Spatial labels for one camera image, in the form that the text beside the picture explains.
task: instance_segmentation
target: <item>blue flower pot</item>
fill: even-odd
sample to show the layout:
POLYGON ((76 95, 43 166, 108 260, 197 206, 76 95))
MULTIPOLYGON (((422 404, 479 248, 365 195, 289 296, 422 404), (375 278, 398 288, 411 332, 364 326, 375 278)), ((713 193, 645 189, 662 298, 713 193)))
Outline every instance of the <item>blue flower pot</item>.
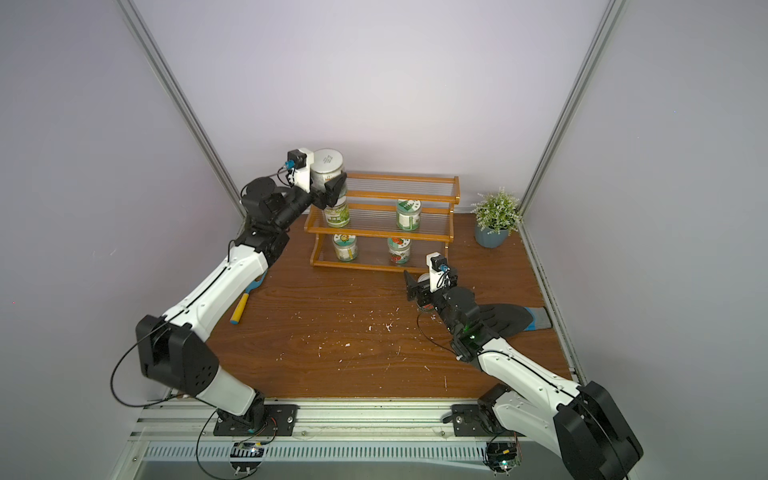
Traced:
POLYGON ((485 248, 496 248, 504 243, 504 240, 509 237, 509 230, 499 230, 496 233, 495 230, 490 228, 480 228, 475 225, 475 240, 485 248))

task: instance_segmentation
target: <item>green leaves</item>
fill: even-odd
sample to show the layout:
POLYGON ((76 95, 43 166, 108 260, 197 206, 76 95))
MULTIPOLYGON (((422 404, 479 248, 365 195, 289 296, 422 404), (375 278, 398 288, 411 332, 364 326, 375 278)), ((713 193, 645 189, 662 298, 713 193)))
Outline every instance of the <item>green leaves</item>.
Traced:
POLYGON ((521 215, 518 212, 520 200, 506 193, 504 188, 498 189, 497 194, 479 194, 482 202, 472 204, 472 213, 477 218, 478 226, 489 228, 496 233, 500 230, 517 231, 521 215))

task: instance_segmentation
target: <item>blue handled tool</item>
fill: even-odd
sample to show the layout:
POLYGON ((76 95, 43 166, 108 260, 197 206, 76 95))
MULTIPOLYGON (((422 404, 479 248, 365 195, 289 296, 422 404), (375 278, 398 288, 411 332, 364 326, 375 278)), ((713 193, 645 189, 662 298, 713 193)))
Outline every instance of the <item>blue handled tool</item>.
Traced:
POLYGON ((264 278, 266 278, 266 272, 264 272, 264 275, 261 276, 258 280, 254 280, 253 282, 249 283, 247 287, 245 287, 245 293, 240 298, 240 302, 237 304, 237 308, 234 312, 232 312, 232 318, 230 318, 230 323, 237 325, 240 323, 240 317, 243 315, 243 311, 245 310, 245 304, 248 301, 248 297, 250 296, 250 293, 253 289, 258 288, 261 286, 261 283, 264 281, 264 278))

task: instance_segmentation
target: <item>metal frame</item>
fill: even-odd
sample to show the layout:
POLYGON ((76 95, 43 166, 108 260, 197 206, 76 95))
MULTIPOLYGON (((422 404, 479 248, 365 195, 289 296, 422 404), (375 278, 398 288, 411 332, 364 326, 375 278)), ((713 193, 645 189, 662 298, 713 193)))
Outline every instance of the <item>metal frame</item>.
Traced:
POLYGON ((582 385, 586 385, 587 377, 584 374, 584 370, 581 368, 578 357, 576 357, 576 352, 573 348, 573 342, 571 341, 571 337, 568 335, 568 331, 565 328, 565 323, 563 322, 560 308, 558 307, 557 301, 554 299, 552 288, 549 286, 547 274, 544 272, 544 267, 541 265, 541 261, 538 259, 538 255, 536 254, 536 247, 531 242, 531 238, 528 236, 528 231, 525 229, 524 220, 518 225, 518 231, 520 233, 520 238, 523 240, 525 251, 528 253, 528 260, 531 262, 531 266, 533 267, 533 273, 536 276, 536 281, 538 282, 538 286, 541 289, 542 296, 544 297, 544 304, 546 305, 550 319, 552 320, 552 328, 558 334, 560 345, 565 349, 565 360, 568 362, 568 367, 570 367, 572 373, 576 377, 574 378, 574 381, 582 385))
MULTIPOLYGON (((453 424, 443 423, 449 415, 451 405, 455 403, 477 402, 477 399, 281 399, 280 403, 294 403, 300 406, 296 415, 292 437, 277 437, 271 444, 275 452, 265 455, 264 461, 286 461, 291 452, 300 452, 301 458, 294 461, 386 461, 387 458, 398 461, 431 462, 453 465, 463 468, 488 467, 478 462, 475 452, 461 455, 452 454, 455 449, 483 449, 490 436, 457 437, 453 424), (369 452, 353 458, 348 452, 339 451, 329 454, 326 447, 390 448, 390 452, 369 452), (302 447, 315 447, 314 450, 301 450, 302 447), (421 448, 418 455, 414 449, 421 448)), ((267 404, 277 403, 268 399, 267 404)), ((211 414, 211 407, 196 399, 172 399, 162 406, 153 406, 141 411, 141 416, 134 425, 118 463, 109 477, 110 480, 131 480, 138 472, 141 462, 149 452, 153 459, 157 457, 158 447, 178 447, 178 450, 166 455, 163 460, 171 460, 175 455, 178 461, 189 459, 189 447, 197 441, 197 436, 211 414)), ((207 447, 201 458, 205 460, 224 460, 222 451, 229 451, 231 446, 246 437, 213 437, 216 416, 211 419, 200 440, 200 450, 207 447), (226 446, 211 449, 210 447, 226 446)), ((513 437, 500 436, 498 441, 513 441, 513 437)), ((519 441, 531 441, 519 437, 519 441)))
POLYGON ((224 190, 227 192, 230 200, 232 200, 235 208, 237 208, 237 211, 240 212, 240 215, 245 217, 245 209, 240 204, 240 191, 235 186, 232 177, 229 172, 227 172, 214 145, 205 133, 203 125, 192 110, 190 102, 187 100, 187 97, 184 96, 181 86, 174 77, 174 74, 170 71, 168 63, 165 61, 165 58, 163 58, 157 43, 154 41, 154 38, 152 38, 152 34, 144 23, 141 14, 139 14, 136 5, 134 5, 132 0, 115 1, 123 14, 123 19, 125 20, 128 29, 131 30, 131 33, 139 42, 139 45, 144 49, 147 60, 149 61, 152 70, 154 70, 157 79, 160 80, 160 83, 163 85, 163 88, 165 88, 168 96, 173 100, 179 113, 181 113, 181 117, 187 123, 192 136, 200 145, 200 149, 205 154, 211 168, 214 169, 214 173, 219 179, 219 182, 221 182, 221 186, 224 187, 224 190))
POLYGON ((568 124, 571 123, 574 112, 578 107, 581 97, 584 95, 584 91, 587 88, 587 83, 594 72, 594 68, 597 66, 603 50, 607 43, 608 37, 616 25, 616 21, 619 14, 624 8, 626 0, 610 0, 608 6, 603 13, 603 18, 600 20, 598 30, 595 32, 592 38, 592 43, 589 45, 587 55, 584 57, 584 61, 581 63, 578 74, 576 75, 576 81, 571 88, 571 92, 568 94, 568 99, 565 101, 563 110, 560 112, 558 121, 554 125, 554 130, 547 141, 547 145, 544 152, 541 154, 541 159, 536 166, 536 170, 531 179, 531 183, 528 184, 528 188, 525 189, 522 201, 520 203, 520 213, 525 214, 525 211, 531 204, 531 200, 538 189, 538 185, 541 183, 541 179, 544 173, 547 171, 555 151, 558 149, 558 145, 563 138, 565 130, 568 128, 568 124))

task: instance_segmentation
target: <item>potted plant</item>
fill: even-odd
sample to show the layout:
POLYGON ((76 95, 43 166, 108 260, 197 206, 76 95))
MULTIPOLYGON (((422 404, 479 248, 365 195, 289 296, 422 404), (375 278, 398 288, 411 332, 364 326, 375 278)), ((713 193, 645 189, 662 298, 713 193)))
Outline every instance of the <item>potted plant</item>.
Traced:
POLYGON ((482 202, 472 204, 477 224, 475 240, 486 248, 496 248, 509 236, 509 231, 518 231, 520 200, 500 188, 497 194, 483 195, 482 202))

